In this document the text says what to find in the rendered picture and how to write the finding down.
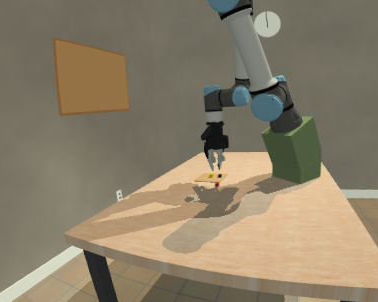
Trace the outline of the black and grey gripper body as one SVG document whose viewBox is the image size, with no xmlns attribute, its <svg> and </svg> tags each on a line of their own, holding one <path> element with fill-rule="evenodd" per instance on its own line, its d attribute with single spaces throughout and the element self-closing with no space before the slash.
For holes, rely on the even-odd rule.
<svg viewBox="0 0 378 302">
<path fill-rule="evenodd" d="M 209 136 L 207 136 L 206 142 L 207 142 L 207 145 L 213 150 L 229 148 L 228 136 L 223 135 L 222 125 L 224 125 L 224 122 L 220 121 L 218 123 L 220 124 L 216 124 L 215 122 L 206 122 L 207 125 L 211 126 L 211 132 Z M 217 130 L 218 130 L 218 135 L 217 135 Z"/>
</svg>

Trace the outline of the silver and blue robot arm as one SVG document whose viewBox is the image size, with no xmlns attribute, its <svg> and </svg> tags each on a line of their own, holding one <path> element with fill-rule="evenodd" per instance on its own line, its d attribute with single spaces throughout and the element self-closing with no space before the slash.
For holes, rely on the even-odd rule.
<svg viewBox="0 0 378 302">
<path fill-rule="evenodd" d="M 270 121 L 272 132 L 284 133 L 299 127 L 303 120 L 294 107 L 287 81 L 282 75 L 276 76 L 278 77 L 276 79 L 272 77 L 252 22 L 253 0 L 208 0 L 208 2 L 218 12 L 221 21 L 229 26 L 233 36 L 234 67 L 236 67 L 235 86 L 232 88 L 221 89 L 218 85 L 204 88 L 206 121 L 222 121 L 222 107 L 247 105 L 250 93 L 252 113 L 262 121 Z"/>
</svg>

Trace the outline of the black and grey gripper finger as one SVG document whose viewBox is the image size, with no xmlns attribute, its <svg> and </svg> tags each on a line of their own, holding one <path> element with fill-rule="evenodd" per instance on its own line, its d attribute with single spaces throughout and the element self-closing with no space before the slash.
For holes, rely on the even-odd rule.
<svg viewBox="0 0 378 302">
<path fill-rule="evenodd" d="M 205 145 L 204 145 L 204 153 L 206 155 L 206 158 L 208 160 L 208 163 L 210 165 L 210 168 L 212 169 L 212 171 L 214 171 L 214 166 L 213 166 L 213 163 L 216 162 L 216 158 L 214 156 L 214 151 L 213 149 L 210 149 L 210 147 L 207 145 L 207 142 L 205 142 Z"/>
<path fill-rule="evenodd" d="M 217 165 L 218 165 L 219 170 L 221 169 L 222 161 L 225 161 L 225 156 L 222 154 L 223 151 L 224 151 L 224 149 L 216 150 L 216 153 L 218 155 L 218 158 L 217 158 L 218 164 Z"/>
</svg>

